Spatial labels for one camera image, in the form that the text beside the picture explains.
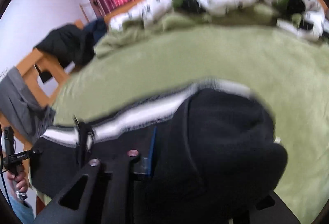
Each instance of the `cable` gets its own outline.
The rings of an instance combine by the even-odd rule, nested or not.
[[[3,187],[5,189],[6,196],[7,196],[8,204],[10,205],[11,208],[13,208],[12,204],[10,203],[10,200],[9,200],[9,195],[8,195],[5,179],[3,177],[3,171],[2,171],[2,169],[3,169],[3,152],[2,152],[1,139],[2,139],[2,129],[1,129],[1,124],[0,124],[0,161],[1,161],[1,163],[0,163],[0,174],[1,174],[2,184],[3,184]]]

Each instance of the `black jacket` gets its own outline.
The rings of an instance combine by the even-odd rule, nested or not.
[[[143,138],[151,125],[153,173],[136,184],[136,223],[222,223],[267,196],[287,164],[286,150],[274,143],[272,118],[250,90],[211,80],[91,122],[95,137],[85,161],[114,160],[120,141]],[[42,154],[31,160],[34,187],[54,197],[70,182],[79,170],[77,143],[73,127],[44,133],[35,144]]]
[[[75,25],[65,25],[52,30],[36,48],[57,57],[60,65],[65,68],[71,62],[76,65],[86,65],[94,56],[94,45],[106,33],[104,19],[97,19],[83,30]],[[40,72],[42,82],[52,76],[48,71]]]

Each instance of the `screw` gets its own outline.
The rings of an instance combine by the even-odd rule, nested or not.
[[[91,165],[91,166],[98,166],[99,163],[100,163],[100,161],[98,159],[91,159],[89,161],[89,165]]]
[[[137,156],[139,155],[139,152],[137,150],[130,150],[128,153],[127,153],[128,156],[131,156],[131,157],[134,157],[134,156]]]

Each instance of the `green blanket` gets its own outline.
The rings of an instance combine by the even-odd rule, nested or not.
[[[310,224],[329,198],[327,46],[275,27],[224,27],[174,17],[160,21],[157,30],[132,26],[100,41],[98,58],[62,88],[55,122],[72,124],[73,115],[91,120],[204,77],[245,84],[274,113],[275,134],[288,151],[276,192],[302,224]],[[271,16],[264,19],[272,23]]]

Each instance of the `person's hand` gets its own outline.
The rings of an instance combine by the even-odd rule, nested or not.
[[[25,179],[26,173],[24,171],[24,167],[22,165],[20,165],[17,167],[17,170],[19,172],[19,174],[17,176],[12,174],[10,171],[7,171],[7,179],[9,181],[9,185],[11,188],[10,193],[11,193],[12,197],[15,198],[19,202],[23,202],[16,197],[16,191],[26,192],[27,189],[29,188],[29,186]]]

